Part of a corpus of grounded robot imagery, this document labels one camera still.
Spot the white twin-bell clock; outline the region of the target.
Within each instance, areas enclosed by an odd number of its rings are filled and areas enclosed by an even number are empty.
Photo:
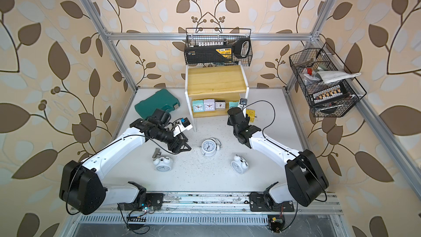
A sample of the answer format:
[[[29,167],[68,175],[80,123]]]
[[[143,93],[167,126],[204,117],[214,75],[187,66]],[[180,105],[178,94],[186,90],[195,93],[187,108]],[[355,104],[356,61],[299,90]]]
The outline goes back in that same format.
[[[169,172],[173,168],[173,160],[170,157],[160,157],[153,160],[155,170],[159,172]]]
[[[221,148],[221,142],[217,138],[205,139],[201,144],[201,152],[206,157],[212,157]]]
[[[231,167],[238,174],[244,174],[249,169],[246,159],[238,154],[236,154],[231,161]]]

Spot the mint square alarm clock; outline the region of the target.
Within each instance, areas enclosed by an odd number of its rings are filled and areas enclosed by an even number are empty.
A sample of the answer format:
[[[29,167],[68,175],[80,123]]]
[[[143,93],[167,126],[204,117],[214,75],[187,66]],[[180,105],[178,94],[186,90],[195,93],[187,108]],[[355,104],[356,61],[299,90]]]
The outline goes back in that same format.
[[[194,113],[204,112],[204,101],[203,100],[195,100],[192,101],[192,108]]]

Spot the lilac square alarm clock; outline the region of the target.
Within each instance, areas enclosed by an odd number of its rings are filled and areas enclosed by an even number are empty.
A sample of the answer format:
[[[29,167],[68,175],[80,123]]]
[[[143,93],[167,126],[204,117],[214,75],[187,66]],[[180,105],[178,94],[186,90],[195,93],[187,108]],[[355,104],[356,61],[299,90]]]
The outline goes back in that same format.
[[[203,105],[204,105],[204,111],[215,111],[215,100],[214,99],[204,99]]]

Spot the transparent grey square clock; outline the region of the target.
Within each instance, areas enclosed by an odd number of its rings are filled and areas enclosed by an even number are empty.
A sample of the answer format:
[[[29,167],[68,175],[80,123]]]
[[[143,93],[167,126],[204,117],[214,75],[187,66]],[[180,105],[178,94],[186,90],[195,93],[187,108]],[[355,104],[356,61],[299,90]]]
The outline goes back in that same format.
[[[216,110],[225,110],[226,109],[226,101],[215,100],[215,109]]]

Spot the small mint square clock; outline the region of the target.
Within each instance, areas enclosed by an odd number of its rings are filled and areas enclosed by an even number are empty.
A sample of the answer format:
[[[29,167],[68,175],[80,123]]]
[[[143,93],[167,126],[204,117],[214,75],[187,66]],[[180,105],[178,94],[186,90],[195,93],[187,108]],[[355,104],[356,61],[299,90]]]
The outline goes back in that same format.
[[[229,102],[229,108],[231,109],[231,108],[236,108],[236,107],[238,107],[239,106],[239,102],[238,101],[236,101],[236,102],[232,102],[232,101],[230,101]]]

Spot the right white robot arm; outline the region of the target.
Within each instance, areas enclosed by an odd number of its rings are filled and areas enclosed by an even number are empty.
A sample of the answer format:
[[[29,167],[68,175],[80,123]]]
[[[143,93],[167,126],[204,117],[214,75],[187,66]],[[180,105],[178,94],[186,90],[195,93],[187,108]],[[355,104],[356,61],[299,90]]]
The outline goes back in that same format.
[[[265,135],[262,129],[250,125],[250,118],[239,107],[228,110],[228,125],[241,144],[284,168],[286,183],[276,182],[264,192],[268,207],[293,200],[307,207],[326,192],[329,182],[312,151],[289,148]]]

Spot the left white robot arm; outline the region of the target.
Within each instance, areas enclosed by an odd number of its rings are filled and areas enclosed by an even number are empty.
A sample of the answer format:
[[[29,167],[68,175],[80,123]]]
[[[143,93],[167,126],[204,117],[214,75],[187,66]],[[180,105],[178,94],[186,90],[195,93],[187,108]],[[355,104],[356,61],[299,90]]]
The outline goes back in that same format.
[[[146,119],[139,118],[130,124],[121,136],[103,148],[102,151],[82,162],[70,161],[62,172],[59,197],[66,206],[75,208],[84,215],[90,215],[105,205],[124,205],[138,210],[146,203],[146,188],[136,182],[122,185],[105,185],[106,175],[134,149],[148,141],[156,145],[167,145],[166,152],[172,155],[190,151],[188,139],[183,133],[192,129],[188,118],[180,118],[168,127],[171,115],[161,109]]]

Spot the wooden two-tier shelf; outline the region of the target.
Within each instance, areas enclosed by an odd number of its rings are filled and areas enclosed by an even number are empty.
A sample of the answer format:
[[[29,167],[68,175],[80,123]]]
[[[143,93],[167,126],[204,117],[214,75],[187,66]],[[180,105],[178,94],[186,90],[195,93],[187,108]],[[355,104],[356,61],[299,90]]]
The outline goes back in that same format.
[[[247,99],[249,85],[243,66],[214,66],[185,68],[185,97],[194,131],[197,131],[197,119],[201,117],[224,116],[230,102]],[[224,110],[195,112],[193,102],[205,99],[224,100]]]

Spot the green plastic tool case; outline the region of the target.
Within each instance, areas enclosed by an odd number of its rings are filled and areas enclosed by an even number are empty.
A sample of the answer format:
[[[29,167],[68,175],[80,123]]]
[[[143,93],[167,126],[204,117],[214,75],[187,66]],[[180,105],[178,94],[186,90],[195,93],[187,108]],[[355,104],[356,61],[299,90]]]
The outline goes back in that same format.
[[[149,98],[139,102],[134,106],[135,111],[143,119],[151,116],[156,109],[170,113],[179,107],[180,101],[166,89],[157,91]]]

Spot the yellow sticky note pad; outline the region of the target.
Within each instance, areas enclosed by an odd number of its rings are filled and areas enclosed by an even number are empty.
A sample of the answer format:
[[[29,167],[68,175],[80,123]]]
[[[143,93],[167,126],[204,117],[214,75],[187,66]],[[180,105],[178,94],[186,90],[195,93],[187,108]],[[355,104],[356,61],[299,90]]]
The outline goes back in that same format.
[[[250,122],[254,122],[256,118],[255,110],[253,109],[246,109],[246,114],[250,118]]]

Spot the white folded paper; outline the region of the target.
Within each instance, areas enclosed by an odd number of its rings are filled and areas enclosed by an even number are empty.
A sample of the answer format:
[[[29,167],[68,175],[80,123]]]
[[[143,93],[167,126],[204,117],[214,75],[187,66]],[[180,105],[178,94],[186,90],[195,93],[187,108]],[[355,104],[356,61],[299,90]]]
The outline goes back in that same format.
[[[345,79],[355,78],[360,76],[361,73],[349,74],[342,71],[319,71],[315,74],[317,79],[320,79],[323,83],[329,84]]]

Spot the small metal bracket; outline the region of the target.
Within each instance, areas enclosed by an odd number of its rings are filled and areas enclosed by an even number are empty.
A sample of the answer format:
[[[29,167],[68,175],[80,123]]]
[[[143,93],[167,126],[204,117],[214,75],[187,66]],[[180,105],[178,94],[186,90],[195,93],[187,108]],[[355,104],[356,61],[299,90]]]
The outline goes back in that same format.
[[[161,157],[161,149],[156,148],[152,158],[157,159],[157,158],[160,158],[160,157]]]

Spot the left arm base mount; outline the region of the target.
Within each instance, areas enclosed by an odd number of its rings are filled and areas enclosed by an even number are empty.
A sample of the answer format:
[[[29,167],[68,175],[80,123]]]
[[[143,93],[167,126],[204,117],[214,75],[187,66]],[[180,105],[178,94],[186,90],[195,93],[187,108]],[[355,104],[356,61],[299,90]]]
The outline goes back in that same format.
[[[132,203],[119,203],[118,209],[125,211],[155,211],[163,205],[163,193],[148,193],[146,188],[136,182],[128,182],[138,189],[138,194]]]

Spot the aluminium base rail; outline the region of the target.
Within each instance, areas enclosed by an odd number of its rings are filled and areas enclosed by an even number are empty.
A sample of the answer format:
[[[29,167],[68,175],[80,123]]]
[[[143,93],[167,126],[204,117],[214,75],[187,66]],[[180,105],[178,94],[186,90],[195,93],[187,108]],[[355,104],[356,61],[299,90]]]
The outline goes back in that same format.
[[[90,215],[77,215],[74,223],[131,225],[268,225],[273,218],[316,216],[333,218],[343,214],[335,194],[308,207],[289,201],[268,209],[258,193],[245,192],[152,192],[140,211],[105,206]]]

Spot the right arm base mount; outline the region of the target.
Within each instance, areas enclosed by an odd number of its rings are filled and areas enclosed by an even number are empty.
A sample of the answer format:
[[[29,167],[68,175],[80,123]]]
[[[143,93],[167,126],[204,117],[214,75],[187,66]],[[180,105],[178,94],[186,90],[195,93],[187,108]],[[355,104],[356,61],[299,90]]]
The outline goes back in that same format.
[[[252,212],[293,212],[295,211],[292,201],[285,201],[281,204],[276,203],[269,194],[269,190],[277,185],[273,183],[265,189],[264,192],[251,192],[249,197],[249,205]]]

